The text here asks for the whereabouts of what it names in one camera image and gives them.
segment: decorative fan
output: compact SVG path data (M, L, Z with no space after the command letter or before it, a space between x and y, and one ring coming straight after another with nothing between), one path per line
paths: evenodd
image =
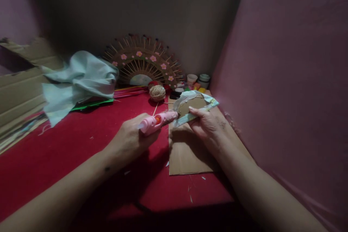
M175 89L183 73L178 60L172 61L174 54L167 54L158 38L151 43L151 37L129 34L117 40L116 45L106 47L103 59L111 62L120 71L118 81L130 85L148 85L156 80Z

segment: cardboard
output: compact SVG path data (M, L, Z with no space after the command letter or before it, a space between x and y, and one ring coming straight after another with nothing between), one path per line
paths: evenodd
M63 67L62 56L45 38L37 38L31 45L17 45L2 39L0 46L18 54L35 68L0 77L0 136L15 128L29 115L40 111L46 104L42 83L50 83L38 66L57 70Z
M189 111L189 107L193 107L196 109L200 109L203 108L204 106L206 106L208 103L204 100L203 95L196 95L194 98L189 98L187 97L185 100L183 100L180 103L179 109L178 109L178 113L179 113L179 118L183 117L184 115L188 114Z
M168 109L173 108L173 104L171 104L173 102L175 100L168 99ZM219 125L233 144L254 162L250 153L220 112L219 108L212 108L210 112L215 116ZM175 129L173 129L172 123L169 124L169 175L214 172L218 170L220 170L219 164L187 123Z

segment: hand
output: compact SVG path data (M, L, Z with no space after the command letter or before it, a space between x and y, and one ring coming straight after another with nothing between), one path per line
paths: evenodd
M107 157L111 157L111 161L117 164L117 170L134 161L157 140L161 129L145 137L137 128L141 121L148 116L147 113L143 113L125 121L116 136L103 150L103 153Z
M192 115L198 118L189 121L192 131L204 142L205 146L213 156L219 151L220 141L225 138L220 125L215 117L208 111L202 111L189 107Z

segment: glue gun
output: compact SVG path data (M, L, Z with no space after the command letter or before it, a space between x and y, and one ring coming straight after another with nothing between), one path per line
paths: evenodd
M159 113L155 116L149 116L143 119L138 125L138 129L140 129L145 136L149 136L162 126L171 123L176 118L178 118L178 113L175 111Z

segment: white cup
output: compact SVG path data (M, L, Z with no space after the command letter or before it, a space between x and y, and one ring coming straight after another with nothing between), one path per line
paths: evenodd
M189 86L192 86L195 84L195 82L197 81L197 75L194 75L194 74L188 74L187 75L187 84Z

